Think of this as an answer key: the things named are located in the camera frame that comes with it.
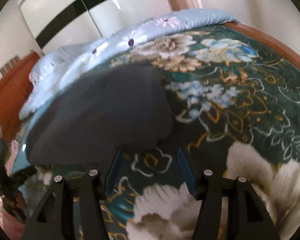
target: bed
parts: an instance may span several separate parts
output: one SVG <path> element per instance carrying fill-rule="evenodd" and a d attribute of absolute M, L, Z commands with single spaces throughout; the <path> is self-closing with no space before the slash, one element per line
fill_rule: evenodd
<path fill-rule="evenodd" d="M 191 238 L 200 203 L 189 195 L 180 174 L 176 133 L 213 172 L 231 179 L 247 177 L 281 239 L 290 239 L 300 227 L 300 56 L 233 21 L 220 11 L 173 12 L 42 58 L 32 69 L 34 90 L 20 111 L 25 121 L 16 138 L 20 147 L 12 173 L 29 167 L 27 134 L 53 98 L 84 76 L 148 60 L 164 79 L 174 128 L 156 148 L 125 156 L 113 195 L 101 202 L 110 239 L 160 239 L 163 232 L 142 220 L 149 214 L 159 215 L 157 221 L 167 222 L 167 227 L 178 226 L 165 239 Z M 39 168 L 21 188 L 26 215 L 32 214 L 54 176 L 76 178 L 93 168 L 97 166 Z M 76 238 L 81 240 L 79 205 L 74 199 Z M 188 220 L 178 219 L 180 213 Z M 223 223 L 219 239 L 225 237 Z"/>

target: green floral blanket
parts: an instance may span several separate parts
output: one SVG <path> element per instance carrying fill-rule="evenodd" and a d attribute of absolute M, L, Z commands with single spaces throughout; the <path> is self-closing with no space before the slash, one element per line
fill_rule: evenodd
<path fill-rule="evenodd" d="M 126 155 L 114 194 L 101 203 L 110 238 L 191 239 L 201 203 L 181 176 L 178 137 L 214 173 L 245 176 L 281 239 L 288 240 L 300 225 L 300 71 L 222 25 L 156 38 L 93 71 L 137 60 L 158 69 L 175 123 L 155 149 Z M 52 176 L 74 178 L 92 168 L 98 166 L 55 166 Z M 26 182 L 30 210 L 44 189 L 37 177 Z M 74 200 L 74 219 L 83 239 L 79 202 Z M 225 237 L 225 217 L 219 239 Z"/>

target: dark gray fabric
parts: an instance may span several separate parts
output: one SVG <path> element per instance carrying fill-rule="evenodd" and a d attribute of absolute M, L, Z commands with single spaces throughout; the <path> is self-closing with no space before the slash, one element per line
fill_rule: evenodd
<path fill-rule="evenodd" d="M 148 150 L 172 130 L 157 70 L 147 62 L 85 77 L 58 96 L 32 128 L 32 165 L 102 161 L 116 146 Z"/>

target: white wall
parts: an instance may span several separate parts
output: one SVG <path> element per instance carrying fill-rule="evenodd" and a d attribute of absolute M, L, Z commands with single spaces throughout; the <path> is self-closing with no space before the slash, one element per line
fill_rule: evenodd
<path fill-rule="evenodd" d="M 281 41 L 300 55 L 300 13 L 291 0 L 201 0 Z"/>
<path fill-rule="evenodd" d="M 23 19 L 18 0 L 9 0 L 0 12 L 0 68 L 15 55 L 28 55 L 31 49 L 42 53 Z"/>

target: white wardrobe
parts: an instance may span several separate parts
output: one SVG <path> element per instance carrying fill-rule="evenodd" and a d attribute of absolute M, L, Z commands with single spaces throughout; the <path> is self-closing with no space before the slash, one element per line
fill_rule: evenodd
<path fill-rule="evenodd" d="M 19 6 L 45 54 L 171 12 L 168 0 L 20 0 Z"/>

